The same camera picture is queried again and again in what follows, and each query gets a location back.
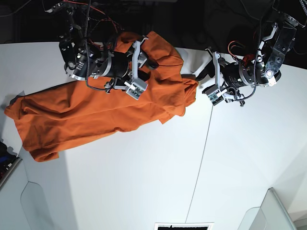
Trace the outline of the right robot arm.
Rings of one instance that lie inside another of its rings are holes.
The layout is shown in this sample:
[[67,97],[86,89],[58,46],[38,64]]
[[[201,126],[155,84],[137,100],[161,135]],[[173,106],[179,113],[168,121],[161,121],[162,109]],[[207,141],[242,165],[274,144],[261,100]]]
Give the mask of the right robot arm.
[[107,42],[97,44],[91,39],[90,12],[96,10],[91,3],[62,0],[45,10],[47,13],[66,14],[68,30],[60,36],[59,49],[64,60],[66,75],[96,91],[110,93],[124,91],[138,100],[147,89],[149,74],[143,66],[158,68],[158,63],[141,48],[149,38],[142,36],[128,46],[127,51],[115,50],[118,34]]

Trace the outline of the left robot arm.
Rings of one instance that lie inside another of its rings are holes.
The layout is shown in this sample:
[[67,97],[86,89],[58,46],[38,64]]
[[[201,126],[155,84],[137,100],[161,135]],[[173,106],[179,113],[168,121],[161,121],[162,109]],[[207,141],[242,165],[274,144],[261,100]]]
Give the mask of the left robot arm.
[[297,29],[306,25],[284,0],[274,0],[260,17],[248,42],[228,42],[227,52],[232,62],[218,51],[206,49],[211,60],[196,77],[202,93],[213,105],[239,102],[244,106],[258,86],[276,85],[286,55],[295,48]]

